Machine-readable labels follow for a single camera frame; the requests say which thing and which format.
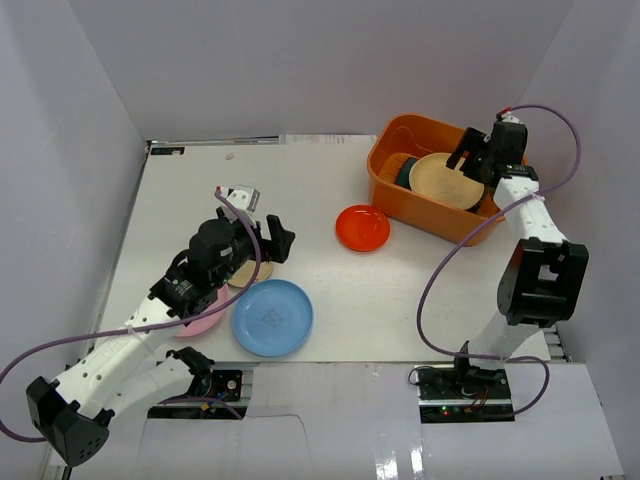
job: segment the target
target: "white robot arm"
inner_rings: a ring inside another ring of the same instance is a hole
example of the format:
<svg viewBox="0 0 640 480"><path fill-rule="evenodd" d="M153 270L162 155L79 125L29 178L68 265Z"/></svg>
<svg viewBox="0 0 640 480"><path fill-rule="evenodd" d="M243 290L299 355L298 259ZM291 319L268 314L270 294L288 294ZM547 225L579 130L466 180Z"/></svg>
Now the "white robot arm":
<svg viewBox="0 0 640 480"><path fill-rule="evenodd" d="M482 332L465 343L457 358L456 376L492 382L504 378L504 363L522 343L557 321L568 320L584 278L589 253L570 243L547 211L534 169L523 165L525 125L511 112L498 114L491 135L468 128L447 162L454 168L464 153L463 174L493 193L500 209L533 195L505 214L518 242L498 286L498 311ZM501 360L474 358L491 355Z"/></svg>
<svg viewBox="0 0 640 480"><path fill-rule="evenodd" d="M503 209L538 189L538 182L528 177L503 178L498 182L493 200L498 208ZM508 212L505 218L511 235L517 242L537 238L543 243L561 246L567 241L551 220L542 197L534 196L532 200ZM539 331L537 323L510 325L505 315L498 310L482 332L469 341L468 352L507 359L525 340ZM494 360L472 358L469 363L486 371L504 368L504 362Z"/></svg>
<svg viewBox="0 0 640 480"><path fill-rule="evenodd" d="M257 190L239 186L218 191L233 210L219 208L217 219L200 226L189 248L174 258L124 322L129 334L110 337L52 381L39 377L27 387L34 426L69 466L95 455L109 436L108 426L128 413L178 395L207 396L214 362L191 347L170 351L160 365L129 377L185 328L184 324L161 325L202 313L216 301L217 290L247 260L256 259L247 227L258 241L261 258L277 263L287 260L295 234L282 228L277 216L268 215L271 240L262 238L260 224L251 219Z"/></svg>

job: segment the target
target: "pink plate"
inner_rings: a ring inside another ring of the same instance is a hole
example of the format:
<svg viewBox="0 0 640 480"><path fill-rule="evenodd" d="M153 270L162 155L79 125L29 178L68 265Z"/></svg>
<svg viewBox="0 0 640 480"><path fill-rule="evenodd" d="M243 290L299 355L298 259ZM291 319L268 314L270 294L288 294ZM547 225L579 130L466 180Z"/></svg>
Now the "pink plate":
<svg viewBox="0 0 640 480"><path fill-rule="evenodd" d="M209 308L205 310L205 312L210 312L218 305L222 305L229 299L229 287L225 284L220 290L218 290L218 300L209 305ZM176 338L185 338L185 337L193 337L194 335L200 335L201 333L206 332L211 327L213 327L224 315L225 310L221 312L214 313L213 315L209 315L208 317L203 318L202 320L196 320L195 322L191 322L188 327L184 328L179 334L174 335Z"/></svg>

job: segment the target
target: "white tabletop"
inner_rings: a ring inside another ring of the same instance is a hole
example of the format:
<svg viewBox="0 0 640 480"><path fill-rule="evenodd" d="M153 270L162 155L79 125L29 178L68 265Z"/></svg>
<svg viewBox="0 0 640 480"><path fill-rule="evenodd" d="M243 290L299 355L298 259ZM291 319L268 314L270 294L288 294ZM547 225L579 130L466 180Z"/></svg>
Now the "white tabletop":
<svg viewBox="0 0 640 480"><path fill-rule="evenodd" d="M448 360L420 341L415 311L429 275L452 244L396 221L387 244L371 254L354 253L336 239L338 214L369 201L370 149L362 144L187 146L184 155L149 157L100 330L121 326L198 226L215 217L215 187L243 184L262 193L256 220L275 214L296 232L289 260L276 265L272 278L307 292L313 331L295 353L265 359L233 338L229 310L203 335L167 342L158 358L191 345L217 362ZM425 332L438 345L457 350L488 322L513 246L502 225L444 270L423 318ZM549 358L542 334L517 353Z"/></svg>

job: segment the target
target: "orange plastic bin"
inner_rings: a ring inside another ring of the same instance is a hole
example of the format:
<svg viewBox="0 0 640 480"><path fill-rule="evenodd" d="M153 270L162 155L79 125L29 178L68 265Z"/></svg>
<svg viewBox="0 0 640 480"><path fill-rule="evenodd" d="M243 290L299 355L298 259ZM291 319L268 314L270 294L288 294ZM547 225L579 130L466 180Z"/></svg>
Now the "orange plastic bin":
<svg viewBox="0 0 640 480"><path fill-rule="evenodd" d="M367 160L371 204L385 215L454 243L460 242L498 207L485 196L475 213L450 207L406 188L395 179L408 157L453 152L464 130L416 114L399 115L387 124ZM493 231L488 225L467 246L477 245Z"/></svg>

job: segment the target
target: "purple cable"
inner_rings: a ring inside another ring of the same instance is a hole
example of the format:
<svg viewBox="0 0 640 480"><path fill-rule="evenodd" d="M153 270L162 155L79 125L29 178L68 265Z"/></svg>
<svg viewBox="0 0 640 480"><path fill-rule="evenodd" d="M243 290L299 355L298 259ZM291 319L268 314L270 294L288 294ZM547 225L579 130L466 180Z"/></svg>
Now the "purple cable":
<svg viewBox="0 0 640 480"><path fill-rule="evenodd" d="M218 313L224 310L225 308L227 308L229 305L231 305L235 301L237 301L242 295L244 295L247 292L247 290L249 290L249 288L253 285L253 282L255 281L255 279L258 277L258 271L260 270L260 262L262 261L262 257L260 255L260 245L258 244L258 239L253 233L253 230L251 229L251 225L249 225L249 223L243 219L243 217L240 215L240 212L238 212L238 210L233 205L231 205L231 203L226 198L222 197L218 189L216 189L215 197L238 217L238 220L240 220L240 222L242 223L242 226L245 228L245 230L249 234L249 238L251 239L251 243L253 244L253 248L256 253L256 267L253 270L253 274L251 275L249 282L244 287L242 287L240 291L233 298L227 300L222 305L219 305L213 308L209 312L204 312L199 315L194 315L193 317L185 318L182 320L176 320L174 322L169 322L161 325L149 325L145 327L137 327L132 329L134 332L149 332L152 330L162 330L164 328L176 327L178 325L184 325L185 323L190 323L195 320L200 320L202 318L208 317L209 315L213 315L214 313ZM82 342L85 340L92 340L96 338L116 337L119 335L128 335L128 334L129 334L129 331L123 328L120 330L107 330L104 332L87 333L85 335L77 335L73 337L61 338L59 340L53 340L51 342L43 343L42 345L38 345L37 347L33 347L32 349L27 350L26 352L18 355L15 359L13 359L13 361L11 361L9 365L7 365L4 368L4 370L2 370L2 372L0 373L0 385L2 384L4 379L7 377L9 372L13 370L13 368L16 365L18 365L22 360L24 360L27 357L30 357L34 353L41 352L42 350L46 350L51 347L66 345L68 343ZM4 433L7 437L13 440L16 440L18 442L40 443L40 442L46 441L46 439L43 437L25 437L23 435L15 433L13 430L7 427L2 420L0 420L0 432Z"/></svg>
<svg viewBox="0 0 640 480"><path fill-rule="evenodd" d="M517 107L513 107L511 109L511 111L523 110L523 109L529 109L529 108L538 109L538 110L546 110L547 112L551 112L554 115L556 115L557 117L559 117L564 123L567 124L567 126L571 130L571 133L573 134L573 138L574 138L575 143L576 143L576 157L575 157L575 161L573 163L573 167L571 168L571 171L568 173L568 175L561 182L559 182L559 183L557 183L555 185L552 185L550 187L543 188L543 189L539 190L538 192L536 192L536 195L545 195L545 194L547 194L549 192L557 190L558 188L563 187L564 185L566 185L573 178L573 176L576 174L576 171L578 170L578 167L580 166L580 161L581 161L581 158L582 158L582 142L580 141L580 135L578 134L578 130L576 129L575 125L573 125L573 123L566 116L564 116L562 113L560 113L559 111L557 111L557 110L555 110L555 109L553 109L551 107L547 107L547 106L544 106L544 105L537 105L537 104L527 104L527 105L518 105ZM495 215L492 215L491 217L487 218L484 222L482 222L480 225L478 225L476 228L474 228L473 231L471 231L471 233L469 233L465 238L463 238L460 241L460 243L458 243L455 247L453 247L453 249L451 249L451 251L442 259L440 264L433 271L433 274L431 274L431 278L429 278L429 281L427 282L427 285L425 286L424 291L422 292L422 296L420 297L420 301L418 302L418 310L417 310L417 313L416 313L416 326L418 328L418 334L420 335L420 338L422 339L422 341L429 348L431 348L432 350L434 350L434 351L436 351L438 353L441 353L443 355L448 355L448 356L455 357L455 358L475 358L475 359L480 359L480 360L496 360L496 361L503 360L502 358L500 358L497 355L480 355L480 354L469 354L469 353L455 352L453 350L447 350L447 349L444 349L442 347L438 347L437 345L433 344L426 337L426 335L424 334L424 331L422 329L422 311L424 310L424 304L425 304L425 301L427 299L427 295L429 295L429 292L431 291L431 288L433 287L433 284L435 283L436 278L438 278L438 275L440 275L440 273L442 272L444 267L449 263L449 261L454 257L454 255L456 253L458 253L460 251L460 249L462 249L462 247L469 240L471 240L474 236L476 236L478 234L478 232L480 232L482 229L486 228L488 225L490 225L491 223L496 221L498 218L502 217L505 213L510 212L511 210L513 210L514 208L522 205L525 202L528 202L532 198L533 198L532 194L531 195L527 195L526 197L522 197L522 198L516 200L515 202L513 202L512 204L508 205L507 207L503 208L502 210L500 210ZM540 388L540 391L538 392L538 394L533 398L533 400L531 400L524 407L519 408L518 410L515 410L513 412L513 414L508 414L508 415L488 415L488 414L483 414L482 416L491 417L491 418L503 417L503 416L510 417L510 416L513 416L513 415L518 415L520 413L526 412L527 410L532 408L536 403L538 403L540 401L542 396L547 391L547 388L549 387L549 380L550 380L551 372L549 370L549 366L541 358L534 357L534 356L531 356L531 355L526 355L526 356L522 356L522 357L509 358L506 361L508 363L521 363L521 362L532 361L532 362L537 362L540 365L542 365L542 367L544 368L544 374L545 374L544 382L542 384L542 387Z"/></svg>

